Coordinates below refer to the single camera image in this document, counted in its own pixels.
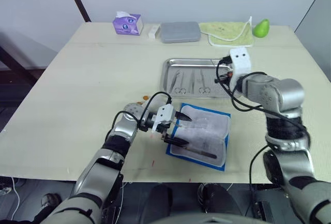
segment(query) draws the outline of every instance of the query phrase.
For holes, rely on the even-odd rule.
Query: purple tissue box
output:
[[[113,25],[117,34],[127,35],[140,35],[144,26],[141,20],[141,14],[134,13],[131,13],[130,16],[116,17]]]

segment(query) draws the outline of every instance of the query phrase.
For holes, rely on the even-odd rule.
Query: green pear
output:
[[[263,21],[261,21],[258,25],[256,25],[253,29],[253,34],[254,36],[258,37],[258,38],[263,38],[265,37],[268,32],[269,32],[269,20],[268,19],[264,19]]]

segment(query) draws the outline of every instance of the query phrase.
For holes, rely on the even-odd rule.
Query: beige tabletop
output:
[[[159,90],[162,64],[172,57],[221,58],[229,48],[199,42],[163,44],[116,35],[112,23],[84,23],[59,52],[0,133],[0,175],[76,180],[102,146],[115,114]],[[303,121],[312,136],[319,180],[331,181],[331,84],[287,26],[272,26],[248,48],[253,70],[299,81],[306,92]],[[231,113],[226,169],[220,172],[166,155],[158,135],[139,132],[122,169],[132,182],[247,183],[249,162],[266,144],[263,113],[236,111],[228,99],[174,99]],[[267,183],[261,156],[253,182]]]

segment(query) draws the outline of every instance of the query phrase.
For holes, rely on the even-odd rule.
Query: wall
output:
[[[295,33],[331,81],[331,0],[316,0]]]
[[[145,22],[246,21],[297,27],[313,0],[82,0],[92,21],[112,21],[117,10]],[[83,22],[73,0],[0,0],[0,45],[23,66],[45,67]]]

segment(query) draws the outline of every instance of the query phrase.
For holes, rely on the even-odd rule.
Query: metal tray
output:
[[[163,64],[160,88],[172,97],[229,98],[214,81],[218,61],[205,58],[170,58]]]

